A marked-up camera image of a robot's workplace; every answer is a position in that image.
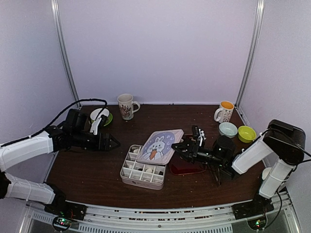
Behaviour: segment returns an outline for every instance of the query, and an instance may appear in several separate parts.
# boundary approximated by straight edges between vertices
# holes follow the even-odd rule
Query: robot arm
[[[66,196],[57,187],[14,177],[5,171],[36,156],[69,149],[72,146],[95,151],[109,151],[120,146],[108,133],[98,133],[97,129],[96,134],[84,132],[86,120],[87,115],[79,110],[70,109],[62,129],[50,126],[29,139],[2,144],[4,146],[0,147],[0,199],[11,197],[33,200],[50,205],[50,209],[58,212],[64,211]]]
[[[192,128],[193,138],[182,143],[173,144],[181,157],[188,162],[202,162],[219,166],[221,171],[233,177],[244,174],[253,165],[271,153],[277,154],[278,161],[271,169],[268,177],[259,189],[259,195],[270,199],[276,190],[284,183],[291,171],[303,161],[305,133],[302,129],[278,120],[272,120],[264,134],[260,135],[251,146],[235,156],[235,145],[226,136],[220,136],[209,150],[199,145],[196,126]]]
[[[301,149],[305,147],[306,135],[302,129],[278,120],[272,120],[266,132],[234,159],[232,168],[240,175],[244,174],[257,162],[275,153],[279,159],[259,189],[259,195],[270,199],[303,161]]]

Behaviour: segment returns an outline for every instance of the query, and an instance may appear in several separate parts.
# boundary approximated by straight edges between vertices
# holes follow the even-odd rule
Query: green plate
[[[112,119],[113,119],[113,116],[111,113],[109,113],[109,116],[108,116],[108,119],[107,119],[107,122],[104,124],[104,127],[109,125],[111,122],[112,122]]]

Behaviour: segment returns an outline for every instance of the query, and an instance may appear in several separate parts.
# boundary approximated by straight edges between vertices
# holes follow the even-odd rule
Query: light blue bowl
[[[230,122],[223,122],[219,125],[219,133],[220,135],[233,138],[238,134],[238,128]]]

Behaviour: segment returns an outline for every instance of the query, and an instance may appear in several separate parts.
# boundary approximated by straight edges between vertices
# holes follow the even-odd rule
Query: brown tabletop
[[[70,201],[123,208],[181,208],[227,204],[250,200],[259,187],[264,169],[262,162],[231,181],[223,175],[218,187],[210,171],[175,176],[167,169],[164,187],[152,190],[124,184],[120,170],[129,147],[143,145],[154,131],[183,129],[191,133],[198,125],[206,133],[205,147],[211,148],[219,136],[218,123],[213,120],[216,105],[142,105],[134,119],[124,121],[118,106],[109,106],[113,121],[102,132],[111,133],[121,147],[110,152],[93,152],[74,148],[75,152],[60,152],[48,182],[63,190]],[[98,106],[84,106],[90,113]],[[237,127],[242,121],[234,111],[231,122]],[[237,150],[246,148],[237,137]]]

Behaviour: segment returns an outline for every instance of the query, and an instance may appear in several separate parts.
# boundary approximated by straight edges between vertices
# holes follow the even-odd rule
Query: plastic storage box
[[[127,184],[160,190],[164,185],[166,166],[142,164],[136,161],[142,146],[132,145],[123,163],[120,176]]]

